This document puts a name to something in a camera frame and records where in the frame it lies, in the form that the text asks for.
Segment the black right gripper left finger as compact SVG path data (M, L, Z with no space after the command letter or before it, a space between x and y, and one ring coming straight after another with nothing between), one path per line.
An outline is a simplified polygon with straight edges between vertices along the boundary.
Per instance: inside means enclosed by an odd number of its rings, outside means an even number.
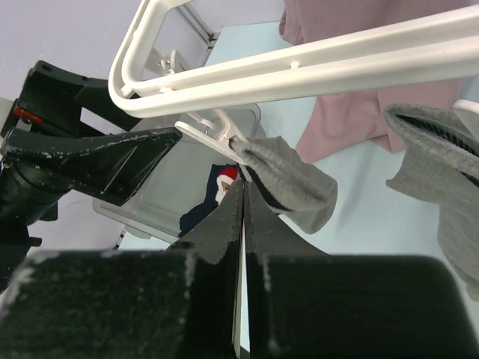
M47 251L14 272L3 358L238 358L244 184L164 251Z

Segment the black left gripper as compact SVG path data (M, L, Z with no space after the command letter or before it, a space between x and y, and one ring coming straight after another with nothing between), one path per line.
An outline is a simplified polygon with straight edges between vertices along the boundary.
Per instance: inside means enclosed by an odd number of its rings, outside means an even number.
M82 122L83 110L125 133L106 135ZM179 143L173 127L129 132L140 119L118 108L106 79L38 61L28 72L1 128L1 290L41 239L28 226L54 221L71 190L115 206L143 186Z

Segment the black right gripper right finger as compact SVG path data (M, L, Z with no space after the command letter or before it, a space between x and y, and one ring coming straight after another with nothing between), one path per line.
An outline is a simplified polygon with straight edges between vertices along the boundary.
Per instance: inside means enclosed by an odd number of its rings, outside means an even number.
M243 186L253 358L476 358L455 280L437 259L329 255Z

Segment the grey striped sock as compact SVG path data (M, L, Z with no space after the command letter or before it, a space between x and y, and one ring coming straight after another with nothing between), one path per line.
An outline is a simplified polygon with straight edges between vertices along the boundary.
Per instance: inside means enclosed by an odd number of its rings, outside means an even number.
M439 206L439 246L477 301L478 141L449 110L395 103L383 117L406 147L387 186Z
M319 232L331 218L338 199L337 181L299 154L281 137L237 136L229 147L243 163L240 176L257 186L269 208L286 215L303 232Z

